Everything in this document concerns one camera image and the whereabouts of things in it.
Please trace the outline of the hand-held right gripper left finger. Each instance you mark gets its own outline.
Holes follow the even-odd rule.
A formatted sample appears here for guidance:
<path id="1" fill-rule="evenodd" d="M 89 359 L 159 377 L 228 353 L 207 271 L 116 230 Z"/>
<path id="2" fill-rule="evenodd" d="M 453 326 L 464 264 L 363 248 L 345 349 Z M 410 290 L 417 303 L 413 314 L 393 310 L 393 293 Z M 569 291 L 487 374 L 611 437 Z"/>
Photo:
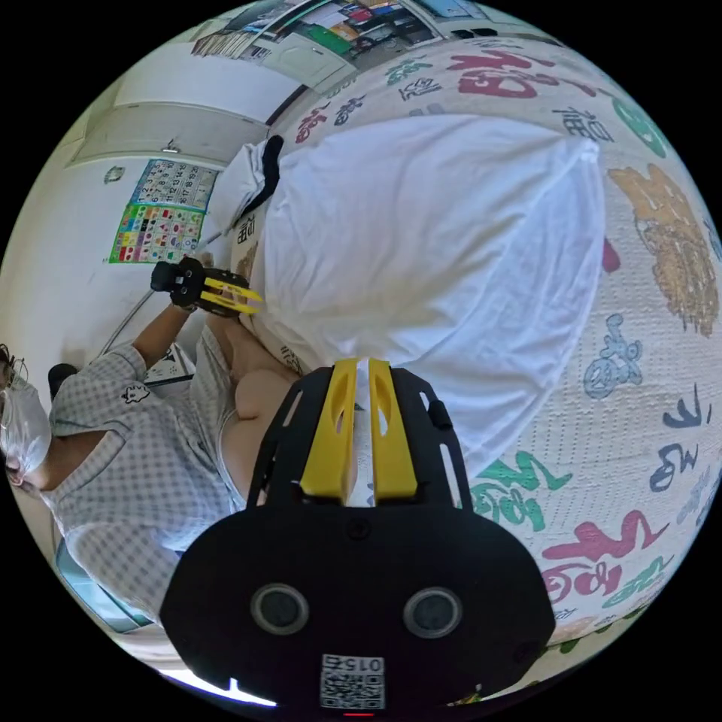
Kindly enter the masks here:
<path id="1" fill-rule="evenodd" d="M 305 496 L 346 505 L 353 488 L 353 424 L 358 359 L 317 369 L 320 405 L 300 487 Z"/>

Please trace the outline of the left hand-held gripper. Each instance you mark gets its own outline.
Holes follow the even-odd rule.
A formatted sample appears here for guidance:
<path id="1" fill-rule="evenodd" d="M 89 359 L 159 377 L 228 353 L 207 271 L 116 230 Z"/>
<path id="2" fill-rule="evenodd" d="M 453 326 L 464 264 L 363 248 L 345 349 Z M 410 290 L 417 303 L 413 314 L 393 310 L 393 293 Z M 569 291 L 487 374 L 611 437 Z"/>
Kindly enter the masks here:
<path id="1" fill-rule="evenodd" d="M 255 314 L 262 307 L 261 295 L 249 288 L 245 277 L 206 267 L 191 257 L 166 264 L 166 292 L 173 305 L 195 305 L 197 309 L 224 318 Z"/>

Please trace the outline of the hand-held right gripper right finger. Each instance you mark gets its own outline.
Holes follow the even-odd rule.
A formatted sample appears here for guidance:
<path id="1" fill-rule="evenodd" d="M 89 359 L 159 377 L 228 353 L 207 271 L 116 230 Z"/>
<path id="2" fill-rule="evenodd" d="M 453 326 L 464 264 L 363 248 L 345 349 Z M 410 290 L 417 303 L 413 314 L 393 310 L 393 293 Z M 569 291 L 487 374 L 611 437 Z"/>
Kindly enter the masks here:
<path id="1" fill-rule="evenodd" d="M 388 362 L 369 360 L 369 395 L 375 504 L 407 502 L 417 479 Z"/>

